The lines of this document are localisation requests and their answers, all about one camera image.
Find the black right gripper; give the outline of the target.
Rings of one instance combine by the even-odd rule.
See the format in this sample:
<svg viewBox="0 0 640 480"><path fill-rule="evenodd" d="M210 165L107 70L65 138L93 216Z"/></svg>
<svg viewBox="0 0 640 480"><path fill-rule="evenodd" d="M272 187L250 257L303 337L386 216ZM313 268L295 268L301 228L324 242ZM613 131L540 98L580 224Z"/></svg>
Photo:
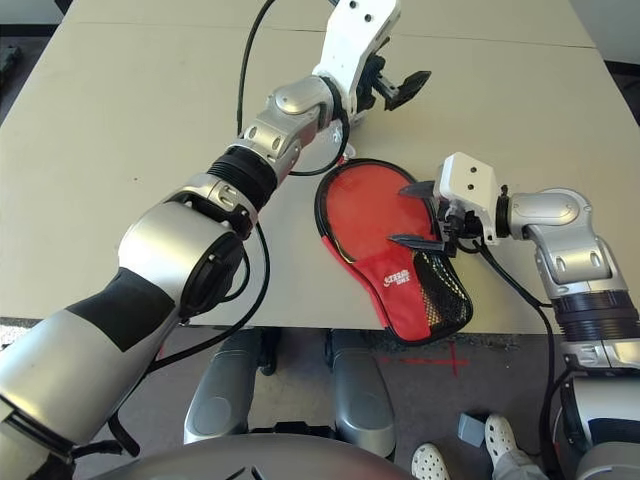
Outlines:
<svg viewBox="0 0 640 480"><path fill-rule="evenodd" d="M420 181L402 187L398 194L427 201L434 198L434 187L434 181ZM412 234L393 234L388 239L415 251L444 252L450 258L455 258L458 251L479 252L483 226L473 210L466 211L457 200L442 198L438 200L436 218L443 242Z"/></svg>

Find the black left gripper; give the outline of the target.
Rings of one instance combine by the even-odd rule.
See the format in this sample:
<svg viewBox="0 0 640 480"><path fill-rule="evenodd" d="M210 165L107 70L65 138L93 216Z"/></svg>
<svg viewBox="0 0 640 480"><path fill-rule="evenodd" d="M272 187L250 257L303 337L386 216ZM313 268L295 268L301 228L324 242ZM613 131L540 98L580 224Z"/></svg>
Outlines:
<svg viewBox="0 0 640 480"><path fill-rule="evenodd" d="M366 60L357 85L358 111L373 108L376 101L375 92L384 99L384 108L393 111L411 101L431 77L431 71L416 71L406 77L401 85L396 86L383 75L385 65L386 60L376 54L372 54Z"/></svg>

